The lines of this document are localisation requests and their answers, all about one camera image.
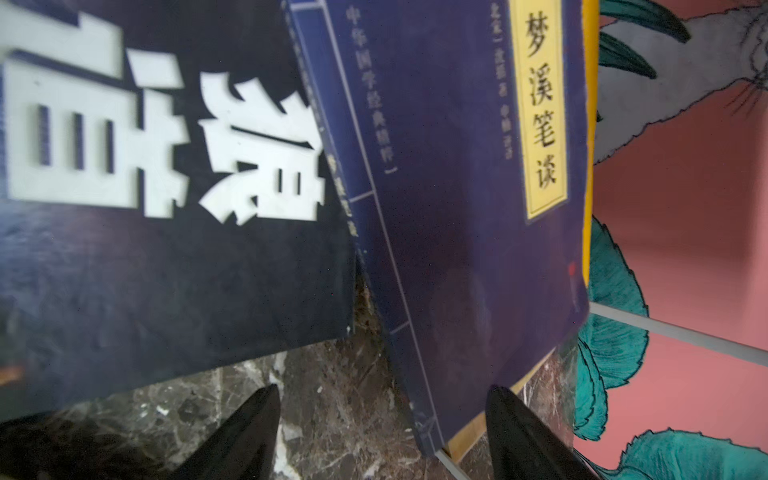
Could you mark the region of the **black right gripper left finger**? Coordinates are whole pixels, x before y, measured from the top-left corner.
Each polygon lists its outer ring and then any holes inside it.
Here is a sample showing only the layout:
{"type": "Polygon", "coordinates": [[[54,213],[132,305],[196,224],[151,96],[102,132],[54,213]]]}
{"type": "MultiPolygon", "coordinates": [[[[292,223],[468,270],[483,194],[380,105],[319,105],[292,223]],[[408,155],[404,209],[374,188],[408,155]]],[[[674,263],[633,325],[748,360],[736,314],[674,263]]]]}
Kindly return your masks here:
{"type": "Polygon", "coordinates": [[[250,396],[182,465],[172,479],[268,479],[281,414],[279,388],[250,396]]]}

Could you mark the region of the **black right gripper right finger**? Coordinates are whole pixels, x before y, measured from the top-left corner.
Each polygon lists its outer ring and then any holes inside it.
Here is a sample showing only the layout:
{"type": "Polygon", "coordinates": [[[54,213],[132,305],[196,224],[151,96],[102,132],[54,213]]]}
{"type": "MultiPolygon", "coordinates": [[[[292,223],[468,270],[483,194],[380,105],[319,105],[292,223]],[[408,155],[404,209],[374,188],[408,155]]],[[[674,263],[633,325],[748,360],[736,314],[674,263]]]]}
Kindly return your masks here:
{"type": "Polygon", "coordinates": [[[485,414],[496,480],[597,477],[512,390],[492,386],[485,414]]]}

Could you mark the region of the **black wolf cover book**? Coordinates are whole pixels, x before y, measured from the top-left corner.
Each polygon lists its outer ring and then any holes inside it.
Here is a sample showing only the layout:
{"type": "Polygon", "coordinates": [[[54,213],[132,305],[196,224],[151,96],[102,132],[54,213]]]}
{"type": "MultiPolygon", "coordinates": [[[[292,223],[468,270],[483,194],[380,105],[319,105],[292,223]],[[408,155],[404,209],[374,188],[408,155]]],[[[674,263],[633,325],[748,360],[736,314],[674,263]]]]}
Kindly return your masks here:
{"type": "Polygon", "coordinates": [[[348,336],[277,1],[1,5],[1,417],[348,336]]]}

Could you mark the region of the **navy book yellow label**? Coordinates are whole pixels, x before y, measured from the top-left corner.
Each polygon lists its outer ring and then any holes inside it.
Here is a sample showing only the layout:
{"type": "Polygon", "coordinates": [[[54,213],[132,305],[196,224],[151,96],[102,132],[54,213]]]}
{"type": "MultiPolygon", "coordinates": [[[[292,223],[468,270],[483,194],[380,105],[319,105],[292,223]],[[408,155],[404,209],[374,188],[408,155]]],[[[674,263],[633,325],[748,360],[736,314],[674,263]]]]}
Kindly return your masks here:
{"type": "Polygon", "coordinates": [[[581,1],[289,1],[415,441],[434,455],[584,323],[581,1]]]}

